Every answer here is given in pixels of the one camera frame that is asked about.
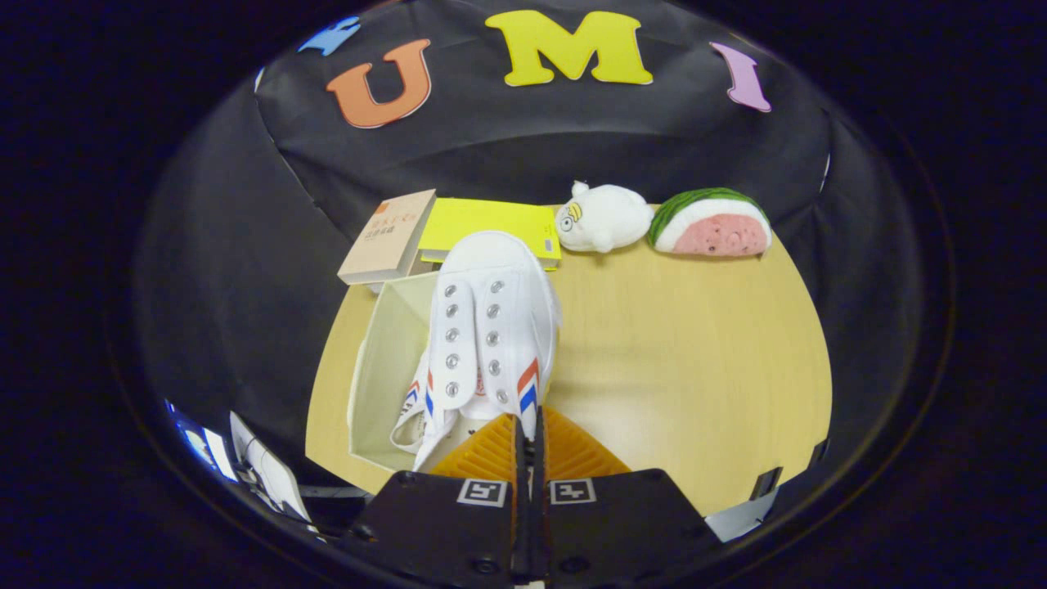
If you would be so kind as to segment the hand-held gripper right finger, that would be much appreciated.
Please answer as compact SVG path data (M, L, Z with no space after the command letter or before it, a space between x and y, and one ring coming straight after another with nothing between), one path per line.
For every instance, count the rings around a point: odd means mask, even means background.
M559 411L540 411L532 553L547 586L654 586L721 547L665 470L628 469Z

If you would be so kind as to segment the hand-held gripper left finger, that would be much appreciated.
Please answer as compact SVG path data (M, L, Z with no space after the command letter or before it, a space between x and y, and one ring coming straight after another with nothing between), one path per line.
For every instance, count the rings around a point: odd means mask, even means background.
M520 458L519 420L488 422L447 456L456 477L393 474L340 538L340 550L424 586L514 585Z

